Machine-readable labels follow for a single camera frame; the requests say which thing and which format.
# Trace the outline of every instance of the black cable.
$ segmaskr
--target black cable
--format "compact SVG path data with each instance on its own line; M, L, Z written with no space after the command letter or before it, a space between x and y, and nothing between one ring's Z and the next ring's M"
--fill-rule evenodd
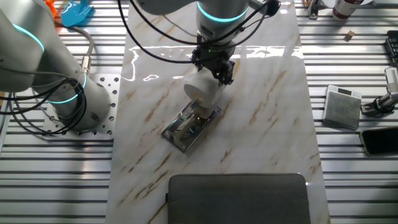
M169 59L162 58L162 57L159 57L159 56L157 56L157 55L154 55L154 54L150 53L148 50L146 50L146 49L138 42L138 40L137 40L137 39L133 36L133 34L131 33L131 30L130 30L130 28L129 28L129 26L128 26L128 24L127 24L125 18L124 18L124 14L123 14L123 10L122 10L122 5L121 5L121 0L118 0L118 8L119 8L120 16L121 16L121 19L122 19L122 21L123 21L124 27L125 27L126 30L127 30L127 33L130 35L130 37L131 37L131 39L134 41L134 43L136 43L136 45L137 45L143 52L145 52L147 55L149 55L149 56L151 56L151 57L154 57L154 58L156 58L156 59L158 59L158 60L161 60L161 61L164 61L164 62L169 62L169 63L193 63L193 62L200 63L200 62L211 61L211 60L214 60L214 59L218 58L218 57L214 57L214 58L208 58L208 59L202 59L202 60L196 60L196 61L191 61L191 60L189 60L189 61L180 61L180 60L169 60Z
M244 29L247 29L247 28L251 27L252 25L254 25L255 23L260 22L260 20L261 20L261 19L258 19L258 20L256 20L256 21L250 23L248 26L244 27Z
M220 48L220 49L221 49L221 50L225 50L225 49L229 49L229 48L236 47L236 46L238 46L238 45L243 44L245 41L247 41L250 37L252 37L252 36L257 32L257 30L260 28L260 26L261 26L261 24L262 24L262 22L263 22L263 20L264 20L265 18L266 18L266 15L263 15L263 16L261 17L261 20L260 20L259 23L257 24L256 28L254 28L254 30L253 30L247 37L245 37L243 40L239 41L239 42L236 43L236 44L227 45L226 47L222 47L222 48Z
M75 80L69 80L69 84L71 84L71 85L74 85L75 82L76 82ZM13 112L12 116L13 116L13 118L15 119L15 121L16 121L23 129L25 129L26 131L30 132L31 134L43 134L43 135L63 134L63 133L66 133L67 131L73 129L73 128L81 121L81 119L83 119L83 117L84 117L84 115L85 115L85 113L86 113L87 100L86 100L86 97L85 97L85 94L84 94L84 89L83 89L83 87L82 87L80 84L78 84L78 88L76 88L75 91L76 91L76 94L79 94L79 95L81 96L81 97L80 97L81 100L79 100L78 103L76 104L76 108L77 108L78 110L80 110L80 109L81 109L81 106L79 106L79 105L80 105L81 103L83 103L83 104L84 104L83 111L81 112L81 115L80 115L80 117L78 118L78 120L76 120L76 119L77 119L77 116L78 116L79 112L77 112L77 113L70 119L70 122L69 122L68 124L66 124L64 127L60 128L60 129L58 129L58 130L56 130L56 131L46 131L46 130L43 130L43 129L37 127L36 125L34 125L33 123L31 123L31 122L25 117L25 115L24 115L23 113L21 113L21 116L23 117L23 119L24 119L26 122L28 122L33 128L37 129L37 130L40 131L40 132L30 130L29 128L25 127L25 126L17 119L16 113L13 111L13 108L12 108L12 106L11 106L11 102L10 102L10 101L9 101L8 106L9 106L10 111ZM21 110L21 107L19 106L19 103L18 103L17 101L16 101L15 103L16 103L16 106L17 106L18 110L20 111L20 110Z
M134 0L130 0L130 3L132 4L132 6L134 7L134 9L136 10L136 12L141 16L141 18L151 27L153 28L155 31L157 31L158 33L162 34L163 36L169 38L170 40L174 40L176 42L179 42L181 44L188 44L188 45L208 45L208 44L212 44L218 41L221 41L225 38L227 38L228 36L234 34L237 30L239 30L243 25L245 25L245 23L247 23L254 15L256 15L260 10L264 9L269 3L270 0L266 1L264 4L262 4L261 7L259 7L258 9L256 9L252 14L250 14L250 16L248 16L245 20L243 20L239 25L237 25L233 30L231 30L230 32L228 32L227 34L225 34L222 37L219 37L217 39L214 40L209 40L206 42L189 42L189 41L184 41L184 40L180 40L177 39L175 37L172 37L168 34L166 34L165 32L161 31L160 29L158 29L156 26L154 26L143 14L142 12L139 10L139 8L136 6L136 3L134 3Z
M16 111L16 112L0 112L0 114L1 115L13 115L13 114L21 114L21 113L26 113L26 112L32 111L32 110L38 108L43 103L45 103L45 101L48 100L52 96L52 94L54 94L55 91L58 90L58 88L60 88L64 84L66 84L69 80L73 80L73 79L74 78L67 78L64 81L62 81L61 83L59 83L58 85L56 85L55 87L51 88L50 92L48 93L48 95L46 97L44 97L44 99L42 101L40 101L40 103L36 104L35 106L32 106L32 107L27 108L25 110Z
M167 18L166 15L163 15L163 17L169 21L171 24L173 24L175 27L179 28L182 32L190 35L191 37L197 37L195 34L191 34L190 32L186 31L184 28L180 27L179 25L177 25L176 23L174 23L173 21L171 21L169 18Z

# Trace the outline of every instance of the phone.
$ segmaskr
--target phone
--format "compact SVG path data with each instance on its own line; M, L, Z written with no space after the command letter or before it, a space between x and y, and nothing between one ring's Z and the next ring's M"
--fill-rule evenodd
M387 32L386 49L391 59L391 66L398 67L398 30Z
M367 156L398 154L398 127L366 130L359 136Z

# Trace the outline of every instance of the metal mounting plate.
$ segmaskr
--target metal mounting plate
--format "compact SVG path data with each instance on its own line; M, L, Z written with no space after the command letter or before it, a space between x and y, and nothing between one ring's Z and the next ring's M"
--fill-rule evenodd
M115 127L116 127L116 113L118 111L118 99L119 99L119 89L120 89L120 82L121 76L118 74L91 74L91 79L103 85L108 91L109 96L111 97L111 105L109 113L104 119L101 124L97 127L94 127L90 130L78 132L78 131L68 131L64 135L58 136L43 136L45 139L48 140L65 140L65 139L73 139L73 140L112 140L114 137ZM47 108L47 113L50 116L57 117L53 106L49 104ZM50 118L45 117L43 128L45 130L56 130L63 127L61 122L52 121Z
M189 102L162 131L163 137L183 153L186 153L221 111L218 106L206 109L199 104L197 101Z

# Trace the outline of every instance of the robotic arm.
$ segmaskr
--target robotic arm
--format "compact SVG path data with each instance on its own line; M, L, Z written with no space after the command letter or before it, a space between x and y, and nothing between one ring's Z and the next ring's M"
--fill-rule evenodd
M174 12L196 0L136 0L143 10L155 15ZM191 58L198 73L188 78L184 90L200 106L211 108L226 85L233 82L234 62L230 61L236 44L232 41L242 30L228 35L245 20L249 7L260 9L263 16L273 16L280 6L278 0L268 0L267 6L257 0L199 0L197 1L197 42L203 43Z
M62 43L43 0L0 1L0 26L0 91L20 92L32 87L44 93L62 79L74 78L83 86L87 102L84 116L74 129L90 129L105 119L111 106L108 92L84 73ZM64 77L36 72L56 72ZM66 83L48 99L65 125L70 120L62 118L80 113L78 95Z

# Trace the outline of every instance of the wire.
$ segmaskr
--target wire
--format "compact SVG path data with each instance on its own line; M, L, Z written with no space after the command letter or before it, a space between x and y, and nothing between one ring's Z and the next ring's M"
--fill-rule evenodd
M131 39L134 41L134 43L136 43L136 45L137 45L143 52L145 52L147 55L149 55L149 56L151 56L151 57L154 57L154 58L156 58L156 59L158 59L158 60L161 60L161 61L163 61L163 62L169 62L169 63L193 63L193 61L191 61L191 60L189 60L189 61L169 60L169 59L162 58L162 57L159 57L159 56L157 56L157 55L154 55L154 54L150 53L148 50L146 50L146 49L138 42L138 40L137 40L137 39L133 36L133 34L131 33L131 30L130 30L129 26L127 25L127 22L126 22L126 20L125 20L125 18L124 18L124 14L123 14L123 10L122 10L122 5L121 5L121 0L118 0L118 7L119 7L119 12L120 12L121 19L122 19L122 21L123 21L124 27L125 27L126 30L127 30L127 33L130 35L130 37L131 37ZM216 58L218 58L218 57L208 58L208 59L202 59L202 60L196 60L195 62L196 62L196 63L207 62L207 61L214 60L214 59L216 59Z
M35 98L35 101L36 101L36 103L40 103L39 100L38 100L37 98ZM81 110L82 107L83 107L83 105L81 105L74 113L72 113L72 114L70 114L69 116L66 116L66 117L60 116L59 114L57 114L57 112L55 112L55 113L57 114L57 116L58 116L59 118L62 118L62 119L70 119L70 118L72 118L76 113L78 113L78 112ZM40 108L40 110L42 110L42 112L43 112L48 118L50 118L51 120L53 120L53 121L58 121L58 122L62 122L62 121L60 121L59 119L55 118L54 116L49 115L49 114L46 112L46 110L43 108L43 106L40 105L39 108Z
M13 69L13 68L6 68L3 66L0 66L1 70L5 70L5 71L9 71L9 72L16 72L16 73L22 73L22 74L27 74L27 75L58 75L64 78L69 78L68 76L66 76L65 74L62 73L58 73L58 72L27 72L27 71L21 71L21 70L17 70L17 69Z
M66 28L66 29L70 29L70 30L74 30L74 31L78 32L79 34L83 35L84 37L86 37L88 42L90 43L89 46L88 46L88 50L87 50L86 56L89 56L89 57L91 56L91 54L93 53L93 49L94 49L94 40L93 40L92 36L89 33L87 33L85 30L83 30L83 29L81 29L81 28L79 28L77 26L65 27L62 24L62 22L60 22L60 21L54 20L54 22L55 22L56 25L58 25L60 27L63 27L63 28Z
M176 42L180 42L181 44L188 44L188 45L207 45L207 44L212 44L218 41L221 41L225 38L227 38L228 36L234 34L237 30L239 30L243 25L245 25L245 23L247 23L254 15L256 15L261 9L265 8L270 1L266 1L264 4L262 4L261 7L259 7L258 9L256 9L252 14L250 14L249 17L247 17L244 21L242 21L239 25L237 25L233 30L231 30L230 32L228 32L227 34L225 34L222 37L219 37L217 39L214 40L209 40L206 42L189 42L189 41L184 41L184 40L179 40L175 37L172 37L170 35L168 35L167 33L161 31L160 29L158 29L156 26L154 26L143 14L142 12L139 10L139 8L136 6L136 3L134 2L134 0L130 0L130 3L132 4L132 6L134 7L134 9L136 10L136 12L141 16L141 18L151 27L153 28L155 31L157 31L158 33L162 34L163 36L174 40Z
M251 27L251 26L254 25L255 23L260 22L260 20L261 20L261 19L258 19L258 20L256 20L256 21L250 23L250 25L246 26L244 29L246 30L247 28Z
M27 108L25 110L16 111L16 112L0 112L0 114L1 115L13 115L13 114L21 114L21 113L26 113L26 112L32 111L32 110L38 108L43 103L45 103L45 101L48 100L55 93L55 91L57 91L62 85L68 83L70 80L74 80L74 78L67 78L63 82L61 82L58 85L56 85L55 87L49 89L49 92L48 92L47 96L44 97L44 99L42 101L40 101L40 103L36 104L35 106L32 106L32 107ZM11 99L14 100L14 101L17 101L20 98L16 98L15 97L15 98L11 98Z
M173 24L175 27L179 28L180 30L182 30L184 33L190 35L191 37L197 37L195 34L191 34L190 32L186 31L185 29L183 29L182 27L180 27L179 25L177 25L176 23L174 23L173 21L171 21L169 18L166 17L166 15L163 15L163 17L169 21L171 24Z
M264 20L265 18L266 18L266 15L264 14L264 15L261 17L261 20L260 20L259 23L257 24L256 28L254 28L254 30L253 30L247 37L245 37L243 40L239 41L239 42L236 43L236 44L232 44L232 45L228 45L228 46L226 46L226 47L222 47L221 50L229 49L229 48L236 47L236 46L238 46L238 45L243 44L245 41L247 41L250 37L252 37L252 36L257 32L257 30L260 28L260 26L261 26L261 24L262 24L262 22L263 22L263 20Z
M69 83L69 84L71 84L71 85L74 85L74 83L77 83L77 80L69 79L69 80L67 80L67 83ZM84 108L83 108L83 111L81 112L80 117L78 118L78 120L76 120L76 119L77 119L77 116L78 116L78 113L79 113L80 110L82 109L82 106L79 106L79 108L77 109L77 113L75 113L75 115L73 116L73 118L70 120L70 122L69 122L67 125L65 125L64 127L60 128L59 130L56 130L56 131L54 131L54 132L46 131L46 130L43 130L43 129L37 127L36 125L34 125L33 123L31 123L31 122L24 116L23 113L21 113L21 116L23 117L23 119L24 119L25 121L27 121L33 128L35 128L35 129L38 130L39 132L30 130L29 128L25 127L25 126L17 119L17 117L16 117L16 112L13 111L10 101L9 101L8 106L9 106L9 109L13 112L12 116L14 117L15 121L16 121L23 129L25 129L26 131L28 131L28 132L30 132L30 133L32 133L32 134L43 134L43 135L65 134L67 131L73 129L73 128L81 121L81 119L84 117L84 115L85 115L85 113L86 113L86 109L87 109L87 100L86 100L86 97L85 97L85 94L84 94L84 89L83 89L83 87L82 87L80 84L78 84L78 88L75 89L75 91L76 91L77 94L80 94L80 96L81 96L81 97L80 97L81 99L79 100L78 104L84 105ZM17 101L16 101L15 103L16 103L16 106L17 106L18 110L20 111L20 110L21 110L21 107L19 106L19 103L18 103Z

